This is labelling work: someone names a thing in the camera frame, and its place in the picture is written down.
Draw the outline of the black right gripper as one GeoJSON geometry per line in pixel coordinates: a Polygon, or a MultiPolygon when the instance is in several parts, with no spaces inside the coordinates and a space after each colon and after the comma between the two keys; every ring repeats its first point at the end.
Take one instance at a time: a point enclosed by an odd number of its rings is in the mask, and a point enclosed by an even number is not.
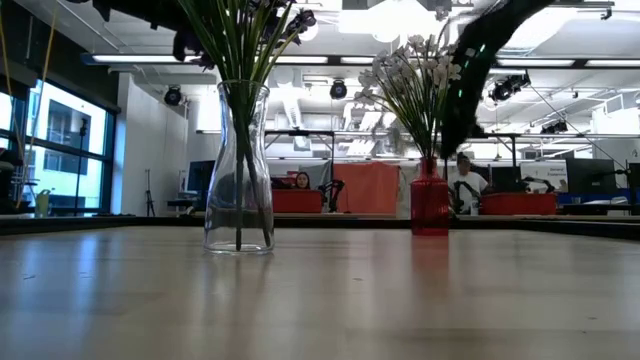
{"type": "MultiPolygon", "coordinates": [[[[472,20],[462,32],[462,51],[495,55],[530,17],[550,5],[550,0],[498,1],[472,20]]],[[[450,157],[473,133],[476,111],[493,57],[457,54],[459,78],[452,80],[444,103],[440,156],[450,157]]]]}

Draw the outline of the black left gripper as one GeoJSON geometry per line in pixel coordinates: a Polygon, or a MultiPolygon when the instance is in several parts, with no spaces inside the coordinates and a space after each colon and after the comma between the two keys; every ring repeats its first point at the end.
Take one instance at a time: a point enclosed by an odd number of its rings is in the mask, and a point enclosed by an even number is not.
{"type": "Polygon", "coordinates": [[[147,21],[153,29],[188,30],[191,24],[177,0],[93,0],[93,7],[105,21],[112,11],[147,21]]]}

